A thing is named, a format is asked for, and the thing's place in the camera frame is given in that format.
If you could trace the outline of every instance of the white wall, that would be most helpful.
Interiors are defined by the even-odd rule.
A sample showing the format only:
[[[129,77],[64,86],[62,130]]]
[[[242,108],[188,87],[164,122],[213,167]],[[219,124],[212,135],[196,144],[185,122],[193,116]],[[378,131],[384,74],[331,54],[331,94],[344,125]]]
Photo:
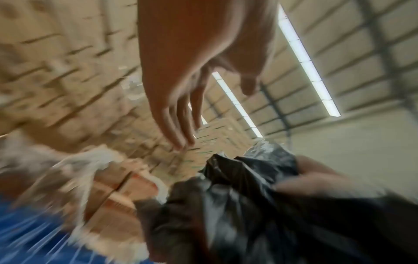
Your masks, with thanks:
[[[286,142],[285,137],[277,138]],[[402,108],[296,129],[292,151],[353,177],[418,194],[418,124]]]

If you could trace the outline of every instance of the fluorescent light strip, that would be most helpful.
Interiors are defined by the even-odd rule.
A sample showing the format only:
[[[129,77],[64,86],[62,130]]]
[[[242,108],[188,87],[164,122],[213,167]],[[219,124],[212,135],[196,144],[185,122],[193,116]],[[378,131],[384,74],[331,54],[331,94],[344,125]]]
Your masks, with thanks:
[[[284,13],[281,5],[279,5],[279,27],[282,30],[287,42],[289,42],[289,45],[295,53],[298,61],[302,65],[302,68],[311,81],[315,91],[319,95],[319,98],[322,100],[322,103],[324,104],[329,115],[333,117],[340,117],[341,114],[338,111],[337,106],[332,100],[328,89],[325,87],[324,82],[319,76],[318,71],[312,63],[312,60],[310,59],[305,47],[300,41],[299,36],[292,26],[292,23],[290,22],[286,13]]]
[[[234,104],[238,112],[243,116],[244,120],[247,122],[249,127],[254,131],[257,137],[263,137],[263,135],[260,133],[254,122],[251,120],[251,118],[248,116],[247,112],[244,110],[243,106],[239,103],[238,99],[235,97],[234,93],[231,91],[231,89],[228,87],[226,82],[222,79],[222,76],[219,74],[219,72],[215,71],[212,73],[212,76],[215,78],[215,80],[218,82],[219,86],[222,88],[222,90],[226,93],[228,98],[231,100],[231,102]]]
[[[190,110],[192,110],[193,111],[193,109],[192,109],[192,105],[189,103],[189,108],[190,108]],[[204,124],[204,125],[207,125],[208,124],[208,122],[206,122],[206,119],[204,119],[203,118],[203,116],[200,116],[201,118],[202,118],[202,123]]]

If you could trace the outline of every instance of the blue surface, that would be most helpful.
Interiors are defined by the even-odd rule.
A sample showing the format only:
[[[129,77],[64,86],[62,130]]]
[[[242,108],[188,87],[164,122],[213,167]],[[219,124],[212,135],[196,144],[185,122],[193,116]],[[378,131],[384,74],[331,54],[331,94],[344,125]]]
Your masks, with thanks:
[[[68,244],[61,220],[0,197],[0,264],[104,264],[105,257]],[[141,264],[152,264],[146,260]]]

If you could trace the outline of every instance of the ceiling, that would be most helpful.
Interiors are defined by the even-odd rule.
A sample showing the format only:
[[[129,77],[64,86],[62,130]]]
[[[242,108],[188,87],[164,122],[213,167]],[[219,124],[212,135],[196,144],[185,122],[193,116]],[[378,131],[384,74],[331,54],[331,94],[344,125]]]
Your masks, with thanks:
[[[281,5],[342,116],[393,99],[417,114],[410,95],[418,91],[418,1],[281,0]],[[261,91],[246,97],[239,76],[219,73],[264,137],[330,116],[279,27]],[[208,122],[232,117],[256,138],[214,78],[202,115]]]

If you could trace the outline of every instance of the black plastic bag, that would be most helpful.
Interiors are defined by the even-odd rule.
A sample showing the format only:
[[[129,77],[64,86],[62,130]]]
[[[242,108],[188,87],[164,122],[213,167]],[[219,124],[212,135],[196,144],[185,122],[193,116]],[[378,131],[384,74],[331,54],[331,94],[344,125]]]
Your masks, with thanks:
[[[418,207],[390,193],[279,194],[293,155],[259,142],[244,157],[213,155],[166,204],[137,202],[155,261],[187,263],[414,263]]]

